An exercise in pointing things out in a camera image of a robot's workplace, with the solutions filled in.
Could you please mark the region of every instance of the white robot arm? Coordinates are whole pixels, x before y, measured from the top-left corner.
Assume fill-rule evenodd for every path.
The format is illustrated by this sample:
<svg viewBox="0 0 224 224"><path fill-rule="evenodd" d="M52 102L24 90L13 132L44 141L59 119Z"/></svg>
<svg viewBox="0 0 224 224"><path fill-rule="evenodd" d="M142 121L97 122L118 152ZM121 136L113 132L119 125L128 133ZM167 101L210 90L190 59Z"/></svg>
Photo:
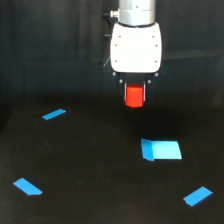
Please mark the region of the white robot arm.
<svg viewBox="0 0 224 224"><path fill-rule="evenodd" d="M120 83L124 83L124 100L130 107L143 106L147 77L161 66L162 39L155 10L156 0L119 0L118 11L110 12L118 18L110 44L111 66L114 74L126 76ZM142 85L127 83L127 73L144 77Z"/></svg>

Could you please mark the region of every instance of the black floor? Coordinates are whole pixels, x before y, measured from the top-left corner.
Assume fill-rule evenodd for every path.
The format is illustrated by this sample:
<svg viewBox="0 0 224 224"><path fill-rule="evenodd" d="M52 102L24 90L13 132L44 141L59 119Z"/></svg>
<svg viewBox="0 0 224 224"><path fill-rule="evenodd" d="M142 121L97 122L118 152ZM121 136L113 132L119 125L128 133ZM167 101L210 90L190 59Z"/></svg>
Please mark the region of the black floor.
<svg viewBox="0 0 224 224"><path fill-rule="evenodd" d="M42 116L67 112L49 121ZM141 138L182 161L142 159ZM20 178L43 191L27 196ZM214 194L195 207L184 197ZM224 111L21 106L0 134L1 224L223 224Z"/></svg>

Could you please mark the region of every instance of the blue paper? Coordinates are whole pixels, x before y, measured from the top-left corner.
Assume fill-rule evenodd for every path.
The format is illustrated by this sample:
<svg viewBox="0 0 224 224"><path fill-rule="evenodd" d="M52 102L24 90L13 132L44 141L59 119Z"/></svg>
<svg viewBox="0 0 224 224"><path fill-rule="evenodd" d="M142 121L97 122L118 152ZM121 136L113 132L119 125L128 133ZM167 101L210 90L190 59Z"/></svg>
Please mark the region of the blue paper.
<svg viewBox="0 0 224 224"><path fill-rule="evenodd" d="M180 147L176 141L141 140L144 159L182 159Z"/></svg>
<svg viewBox="0 0 224 224"><path fill-rule="evenodd" d="M180 147L175 141L152 141L154 159L182 159Z"/></svg>
<svg viewBox="0 0 224 224"><path fill-rule="evenodd" d="M54 112L52 112L50 114L47 114L47 115L43 116L43 118L45 120L49 120L51 118L57 117L57 116L59 116L61 114L64 114L65 112L66 112L65 110L59 109L59 110L56 110L56 111L54 111Z"/></svg>
<svg viewBox="0 0 224 224"><path fill-rule="evenodd" d="M187 204L189 204L190 206L193 206L211 194L213 194L213 192L209 191L205 187L201 187L195 192L185 197L184 200L186 201Z"/></svg>
<svg viewBox="0 0 224 224"><path fill-rule="evenodd" d="M40 195L42 194L42 191L40 191L38 188L33 186L31 183L26 181L25 179L21 178L20 180L13 183L15 186L17 186L20 190L25 192L27 195Z"/></svg>
<svg viewBox="0 0 224 224"><path fill-rule="evenodd" d="M142 139L142 156L144 159L154 161L151 141Z"/></svg>

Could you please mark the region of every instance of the black surface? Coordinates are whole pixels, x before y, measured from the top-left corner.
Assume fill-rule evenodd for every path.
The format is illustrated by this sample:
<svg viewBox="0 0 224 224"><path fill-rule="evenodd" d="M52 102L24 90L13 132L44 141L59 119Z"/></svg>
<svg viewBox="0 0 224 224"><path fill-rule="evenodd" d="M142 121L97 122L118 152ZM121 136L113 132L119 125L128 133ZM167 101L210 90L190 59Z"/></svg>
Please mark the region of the black surface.
<svg viewBox="0 0 224 224"><path fill-rule="evenodd" d="M0 135L0 223L221 224L223 133L221 110L21 106ZM177 140L183 160L143 160L141 138ZM43 194L13 186L22 177ZM188 206L201 186L213 196Z"/></svg>

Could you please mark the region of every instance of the blue square paper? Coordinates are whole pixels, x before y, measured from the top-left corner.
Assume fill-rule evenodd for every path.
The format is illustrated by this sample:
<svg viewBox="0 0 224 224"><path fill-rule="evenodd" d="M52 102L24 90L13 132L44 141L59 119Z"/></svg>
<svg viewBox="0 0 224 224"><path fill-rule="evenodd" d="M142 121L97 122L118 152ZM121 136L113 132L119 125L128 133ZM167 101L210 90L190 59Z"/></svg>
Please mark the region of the blue square paper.
<svg viewBox="0 0 224 224"><path fill-rule="evenodd" d="M212 193L213 192L206 189L205 187L201 187L198 190L191 193L190 195L188 195L187 197L185 197L184 200L186 201L187 204L193 206L198 202L202 201L203 199L205 199L206 197L208 197L209 195L211 195Z"/></svg>
<svg viewBox="0 0 224 224"><path fill-rule="evenodd" d="M176 141L152 141L151 144L154 159L182 159Z"/></svg>
<svg viewBox="0 0 224 224"><path fill-rule="evenodd" d="M31 183L26 181L25 179L21 178L20 180L13 183L16 187L18 187L20 190L25 192L27 195L40 195L42 194L42 191L40 191L38 188L33 186Z"/></svg>

